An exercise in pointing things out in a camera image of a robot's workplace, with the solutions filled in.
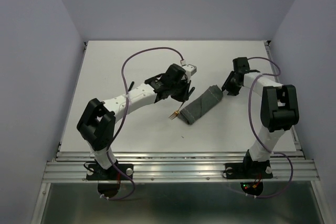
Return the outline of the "grey cloth napkin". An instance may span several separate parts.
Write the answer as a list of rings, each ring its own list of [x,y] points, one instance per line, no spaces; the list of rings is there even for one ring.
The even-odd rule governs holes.
[[[202,95],[184,107],[177,117],[184,123],[192,125],[220,103],[222,98],[222,90],[217,85],[209,86]]]

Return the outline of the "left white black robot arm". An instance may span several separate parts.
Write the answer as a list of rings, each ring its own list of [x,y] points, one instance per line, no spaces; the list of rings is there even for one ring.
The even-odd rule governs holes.
[[[132,178],[131,175],[126,175],[126,171],[132,169],[133,165],[119,165],[111,149],[128,114],[169,97],[185,103],[194,90],[191,80],[185,77],[164,83],[160,76],[155,76],[116,98],[90,100],[77,124],[77,130],[94,154],[96,162],[93,168],[88,168],[96,176],[94,180],[117,180],[119,176],[123,176],[125,180]]]

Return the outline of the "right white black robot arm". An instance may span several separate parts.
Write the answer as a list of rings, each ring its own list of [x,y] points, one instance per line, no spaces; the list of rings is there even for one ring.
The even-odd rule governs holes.
[[[228,95],[237,96],[242,87],[249,89],[248,119],[256,138],[241,163],[226,163],[223,175],[227,179],[273,178],[270,156],[284,133],[299,121],[296,88],[272,81],[255,70],[232,71],[222,86]],[[261,128],[257,133],[251,116],[251,96],[261,97]]]

